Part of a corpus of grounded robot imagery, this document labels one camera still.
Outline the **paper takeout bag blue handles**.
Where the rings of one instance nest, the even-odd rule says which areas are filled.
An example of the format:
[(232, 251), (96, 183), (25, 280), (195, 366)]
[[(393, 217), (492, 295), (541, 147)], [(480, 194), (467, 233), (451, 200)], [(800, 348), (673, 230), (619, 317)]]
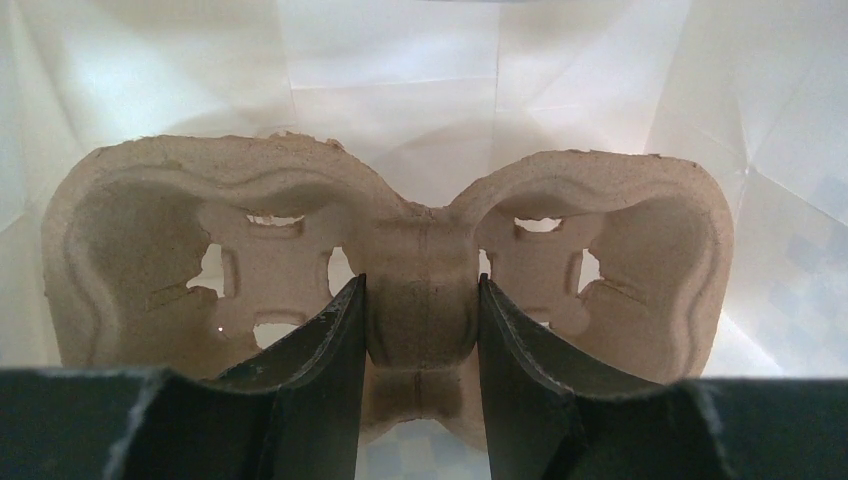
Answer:
[(5, 1), (2, 365), (59, 363), (40, 223), (81, 158), (282, 131), (430, 206), (543, 150), (698, 162), (736, 226), (706, 374), (847, 374), (843, 1)]

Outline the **separated brown pulp cup carrier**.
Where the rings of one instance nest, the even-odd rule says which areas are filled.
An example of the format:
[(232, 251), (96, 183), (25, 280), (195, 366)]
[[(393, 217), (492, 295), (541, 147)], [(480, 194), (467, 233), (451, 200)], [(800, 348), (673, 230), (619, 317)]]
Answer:
[(670, 383), (707, 363), (733, 243), (721, 188), (687, 160), (538, 152), (429, 207), (341, 145), (292, 133), (97, 149), (41, 225), (62, 363), (193, 378), (256, 355), (257, 326), (321, 311), (341, 249), (366, 278), (362, 440), (430, 418), (478, 448), (481, 256), (556, 335)]

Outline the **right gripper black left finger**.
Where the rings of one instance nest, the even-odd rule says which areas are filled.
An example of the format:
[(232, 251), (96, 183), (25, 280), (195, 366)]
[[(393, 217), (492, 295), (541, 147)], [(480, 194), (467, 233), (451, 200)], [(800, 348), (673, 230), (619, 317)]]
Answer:
[(351, 479), (366, 279), (219, 377), (169, 368), (1, 373), (5, 479)]

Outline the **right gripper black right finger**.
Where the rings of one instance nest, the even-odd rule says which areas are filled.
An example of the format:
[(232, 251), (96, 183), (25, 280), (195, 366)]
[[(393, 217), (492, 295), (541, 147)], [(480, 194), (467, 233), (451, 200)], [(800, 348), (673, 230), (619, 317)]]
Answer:
[(685, 379), (618, 370), (479, 283), (495, 479), (843, 479), (843, 379)]

